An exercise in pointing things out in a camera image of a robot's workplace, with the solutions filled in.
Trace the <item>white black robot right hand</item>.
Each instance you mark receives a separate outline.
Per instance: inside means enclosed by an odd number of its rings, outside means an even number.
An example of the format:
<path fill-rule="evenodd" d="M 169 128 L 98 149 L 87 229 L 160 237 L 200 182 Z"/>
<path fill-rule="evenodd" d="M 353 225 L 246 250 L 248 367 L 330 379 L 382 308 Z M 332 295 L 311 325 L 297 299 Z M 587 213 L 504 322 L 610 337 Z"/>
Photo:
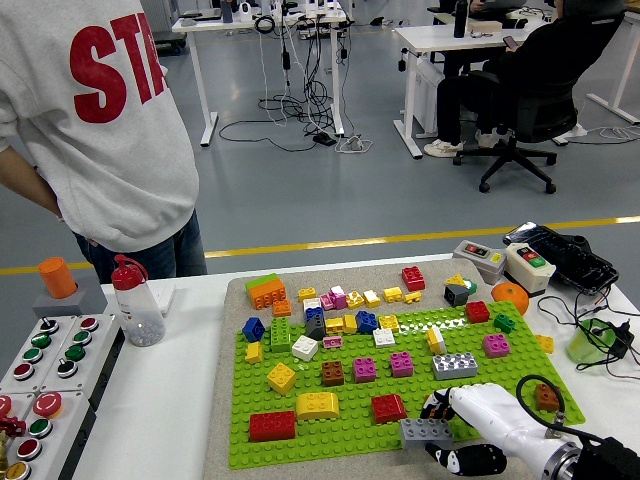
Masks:
<path fill-rule="evenodd" d="M 500 474 L 506 469 L 507 458 L 514 456 L 523 460 L 533 474 L 550 479 L 566 455 L 576 451 L 571 443 L 547 438 L 545 429 L 517 399 L 493 383 L 437 390 L 428 397 L 423 413 L 433 418 L 456 414 L 487 440 L 455 450 L 434 443 L 425 445 L 434 460 L 458 476 Z"/>

